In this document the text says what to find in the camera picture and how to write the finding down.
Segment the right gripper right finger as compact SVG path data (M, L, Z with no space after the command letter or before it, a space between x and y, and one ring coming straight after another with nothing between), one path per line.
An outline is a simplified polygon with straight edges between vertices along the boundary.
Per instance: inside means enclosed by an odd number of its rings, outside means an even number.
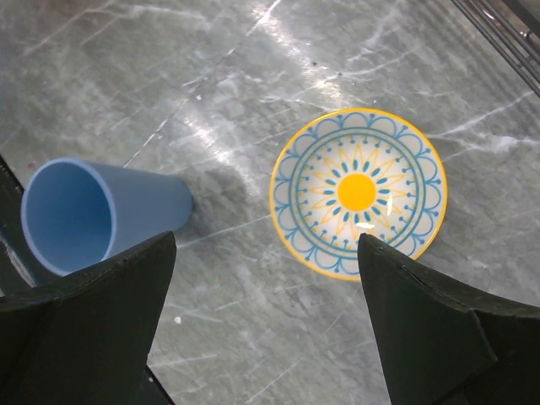
M539 309L359 237L364 297L393 404L537 404Z

